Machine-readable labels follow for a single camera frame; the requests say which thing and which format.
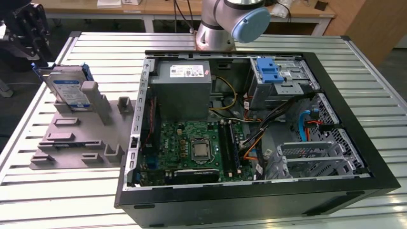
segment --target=blue wire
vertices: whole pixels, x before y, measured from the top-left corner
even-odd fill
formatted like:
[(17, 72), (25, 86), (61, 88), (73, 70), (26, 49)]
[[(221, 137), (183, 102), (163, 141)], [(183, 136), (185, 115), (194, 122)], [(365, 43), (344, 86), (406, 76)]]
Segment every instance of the blue wire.
[(306, 136), (306, 132), (305, 132), (305, 115), (310, 115), (310, 114), (312, 114), (312, 111), (306, 110), (300, 115), (300, 136), (301, 136), (301, 139), (304, 142), (308, 141), (308, 136)]

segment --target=floor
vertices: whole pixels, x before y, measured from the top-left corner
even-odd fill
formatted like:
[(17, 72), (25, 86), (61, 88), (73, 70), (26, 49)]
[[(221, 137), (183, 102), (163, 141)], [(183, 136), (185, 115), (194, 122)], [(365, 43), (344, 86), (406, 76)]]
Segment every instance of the floor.
[[(131, 20), (62, 20), (61, 26), (50, 20), (51, 37), (50, 46), (55, 57), (58, 56), (71, 31), (115, 31), (115, 32), (145, 32), (142, 21)], [(173, 21), (155, 21), (157, 32), (174, 32)], [(183, 22), (178, 24), (179, 32), (189, 32), (189, 27)], [(380, 71), (386, 79), (407, 100), (407, 49), (394, 49), (386, 61), (380, 66)], [(11, 98), (0, 97), (0, 152), (9, 138), (14, 133), (15, 127), (23, 117), (33, 97), (41, 86), (41, 80), (33, 71), (25, 73), (14, 72), (0, 61), (0, 79), (11, 83), (14, 90)]]

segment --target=blue drive bay latch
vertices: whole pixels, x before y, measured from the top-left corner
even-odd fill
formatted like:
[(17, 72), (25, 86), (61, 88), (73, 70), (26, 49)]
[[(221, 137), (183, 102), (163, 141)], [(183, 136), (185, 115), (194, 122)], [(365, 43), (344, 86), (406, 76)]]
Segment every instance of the blue drive bay latch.
[(280, 66), (272, 58), (258, 58), (258, 70), (264, 83), (284, 83), (285, 78), (280, 74)]

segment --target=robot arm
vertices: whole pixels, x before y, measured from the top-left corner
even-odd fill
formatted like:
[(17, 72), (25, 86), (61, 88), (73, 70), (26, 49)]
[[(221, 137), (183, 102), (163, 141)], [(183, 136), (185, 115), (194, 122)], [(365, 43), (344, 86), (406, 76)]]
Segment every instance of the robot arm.
[(265, 0), (205, 0), (197, 33), (199, 50), (229, 51), (234, 40), (253, 42), (266, 31), (272, 15)]
[(38, 66), (49, 66), (47, 62), (54, 58), (49, 34), (41, 4), (31, 4), (31, 0), (0, 0), (0, 49), (17, 58), (27, 58)]

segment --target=aluminum slatted table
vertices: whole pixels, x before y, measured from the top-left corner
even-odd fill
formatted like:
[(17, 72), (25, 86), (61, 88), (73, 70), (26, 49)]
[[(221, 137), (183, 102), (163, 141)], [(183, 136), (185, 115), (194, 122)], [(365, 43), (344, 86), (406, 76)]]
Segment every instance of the aluminum slatted table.
[[(406, 228), (407, 106), (354, 43), (341, 37), (270, 35), (250, 44), (238, 43), (237, 48), (317, 53), (402, 188), (328, 216), (194, 228)], [(87, 62), (99, 90), (117, 100), (119, 96), (137, 98), (145, 50), (193, 49), (190, 34), (85, 32), (70, 37), (57, 62)], [(29, 168), (54, 117), (54, 101), (55, 96), (43, 84), (0, 156), (2, 228), (138, 228), (126, 213), (114, 208), (119, 168), (38, 171)]]

